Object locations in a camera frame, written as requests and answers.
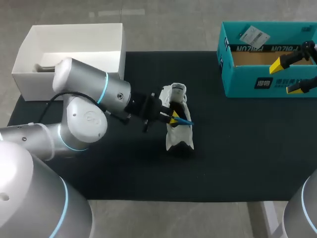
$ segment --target teal cardboard box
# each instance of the teal cardboard box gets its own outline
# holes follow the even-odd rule
[[[317,43],[316,22],[223,22],[217,57],[226,96],[317,97],[317,89],[306,94],[286,93],[287,86],[317,76],[317,66],[312,59],[269,73],[270,65],[280,55],[300,50],[308,40]]]

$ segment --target metal screw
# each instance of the metal screw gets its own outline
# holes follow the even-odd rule
[[[119,100],[121,100],[121,99],[123,98],[123,94],[122,94],[122,93],[118,93],[117,98],[118,98]]]

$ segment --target yellow object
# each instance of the yellow object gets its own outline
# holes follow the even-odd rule
[[[176,111],[173,111],[173,115],[172,116],[176,117],[176,118],[179,117],[179,115],[176,113]],[[173,124],[173,123],[178,123],[178,121],[175,120],[174,118],[171,118],[171,120],[169,121],[169,124]]]
[[[286,92],[287,92],[287,94],[304,93],[300,88],[299,88],[299,89],[296,89],[296,90],[294,90],[294,91],[292,91],[292,92],[288,92],[288,87],[286,88]]]
[[[283,70],[280,57],[269,67],[269,73],[273,74]]]

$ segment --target open box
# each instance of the open box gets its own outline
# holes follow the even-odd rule
[[[270,38],[258,49],[240,40],[254,26]],[[308,40],[317,42],[315,22],[223,22],[217,57],[227,97],[317,97],[317,90],[287,94],[286,87],[317,76],[316,63],[301,60],[288,69],[270,74],[280,55],[299,50]]]
[[[54,73],[36,72],[35,64],[54,66],[65,57],[123,80],[125,38],[122,23],[32,26],[12,70],[26,101],[45,101],[55,95],[52,89]]]

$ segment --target black cable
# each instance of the black cable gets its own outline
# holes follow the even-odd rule
[[[84,94],[84,93],[80,93],[80,92],[62,92],[62,93],[57,93],[54,97],[52,97],[49,102],[47,103],[46,107],[44,108],[40,118],[39,118],[39,122],[38,123],[41,123],[43,117],[45,116],[47,110],[49,109],[49,107],[51,106],[52,102],[58,98],[59,96],[61,95],[65,95],[65,94],[73,94],[73,95],[77,95],[77,96],[81,96],[81,97],[84,97],[84,98],[87,98],[89,101],[91,101],[94,105],[96,105],[100,110],[102,110],[103,112],[106,111],[106,109],[102,106],[102,105],[99,105],[93,98],[89,97],[88,95]]]

